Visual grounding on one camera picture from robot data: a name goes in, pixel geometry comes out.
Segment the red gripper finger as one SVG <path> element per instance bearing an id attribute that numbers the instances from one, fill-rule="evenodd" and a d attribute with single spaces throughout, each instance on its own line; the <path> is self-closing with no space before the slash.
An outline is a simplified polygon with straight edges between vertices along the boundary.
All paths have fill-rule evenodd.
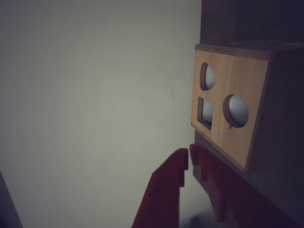
<path id="1" fill-rule="evenodd" d="M 185 185 L 185 171 L 188 168 L 188 149 L 180 148 L 152 173 L 133 228 L 179 227 L 180 188 Z"/>
<path id="2" fill-rule="evenodd" d="M 299 228 L 300 225 L 201 145 L 190 145 L 198 181 L 215 218 L 226 228 Z"/>

